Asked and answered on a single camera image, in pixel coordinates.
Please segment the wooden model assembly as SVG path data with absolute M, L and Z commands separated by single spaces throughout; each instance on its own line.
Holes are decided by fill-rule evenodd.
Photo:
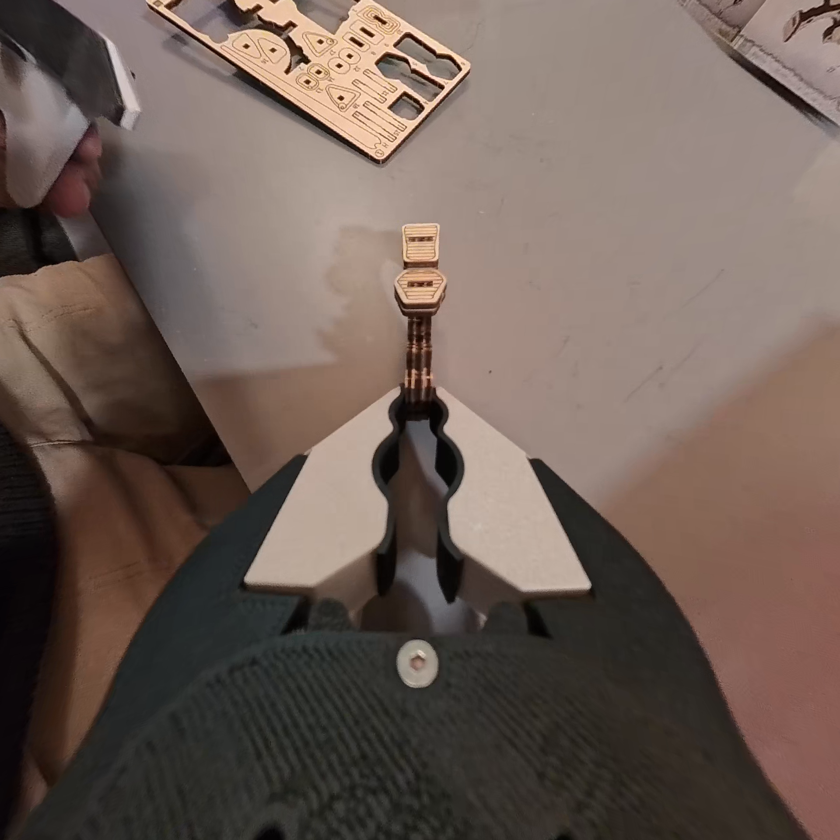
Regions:
M 394 281 L 397 306 L 406 319 L 403 396 L 410 419 L 428 418 L 435 396 L 432 320 L 444 302 L 447 279 L 439 264 L 440 226 L 402 227 L 402 272 Z

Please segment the person's tan trousers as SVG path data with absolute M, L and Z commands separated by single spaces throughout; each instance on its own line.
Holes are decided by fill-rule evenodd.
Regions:
M 1 415 L 56 508 L 55 596 L 14 833 L 58 781 L 173 574 L 249 494 L 110 255 L 7 276 Z

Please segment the punched wooden part sheet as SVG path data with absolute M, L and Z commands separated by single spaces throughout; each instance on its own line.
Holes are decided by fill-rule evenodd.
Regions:
M 146 2 L 204 46 L 363 156 L 389 161 L 468 77 L 467 58 L 382 2 L 352 2 L 334 30 L 299 2 L 222 2 L 238 28 L 213 36 L 184 2 Z

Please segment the person's left hand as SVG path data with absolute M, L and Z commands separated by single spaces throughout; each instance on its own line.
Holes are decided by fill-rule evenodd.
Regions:
M 92 125 L 49 189 L 43 207 L 58 217 L 84 214 L 100 182 L 101 156 L 101 137 L 98 128 Z

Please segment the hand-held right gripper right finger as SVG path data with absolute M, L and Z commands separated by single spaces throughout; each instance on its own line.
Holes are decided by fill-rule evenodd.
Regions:
M 444 388 L 432 404 L 434 467 L 446 485 L 436 571 L 448 603 L 582 596 L 592 583 L 526 452 Z

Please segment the printed instruction stand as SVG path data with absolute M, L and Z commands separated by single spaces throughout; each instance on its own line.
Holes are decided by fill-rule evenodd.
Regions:
M 743 64 L 839 124 L 838 1 L 679 1 Z

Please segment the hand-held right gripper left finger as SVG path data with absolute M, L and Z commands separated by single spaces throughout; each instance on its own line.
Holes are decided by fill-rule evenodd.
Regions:
M 312 447 L 245 574 L 250 592 L 332 599 L 357 613 L 376 596 L 388 503 L 375 450 L 393 430 L 398 387 Z

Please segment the person's black sweater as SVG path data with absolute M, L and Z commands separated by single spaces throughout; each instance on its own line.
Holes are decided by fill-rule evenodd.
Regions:
M 56 588 L 56 508 L 35 458 L 1 427 L 1 823 L 17 804 Z

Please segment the grey desk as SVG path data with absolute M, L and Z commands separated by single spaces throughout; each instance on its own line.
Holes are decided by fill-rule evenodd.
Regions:
M 654 567 L 838 838 L 837 135 L 674 2 L 390 2 L 471 72 L 378 166 L 144 2 L 66 5 L 143 107 L 94 216 L 248 484 L 396 383 L 439 223 L 436 381 Z

